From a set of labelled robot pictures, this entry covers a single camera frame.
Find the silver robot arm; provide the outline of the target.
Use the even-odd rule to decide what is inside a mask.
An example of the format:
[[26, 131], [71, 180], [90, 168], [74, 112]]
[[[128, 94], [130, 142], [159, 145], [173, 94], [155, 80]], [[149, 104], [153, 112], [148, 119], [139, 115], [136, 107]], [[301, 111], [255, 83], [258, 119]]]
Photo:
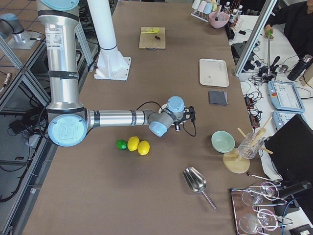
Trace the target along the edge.
[[[148, 125], [156, 136], [174, 126], [182, 128], [195, 121], [195, 110], [186, 107], [179, 96], [168, 99], [159, 111], [89, 110], [79, 101], [78, 69], [75, 60], [75, 29], [79, 25], [76, 0], [39, 0], [37, 12], [45, 27], [51, 102], [47, 106], [48, 135], [63, 147], [79, 144], [92, 129], [107, 126]], [[96, 79], [127, 80], [131, 59], [117, 47], [109, 2], [90, 0], [88, 7], [94, 24], [100, 53]]]

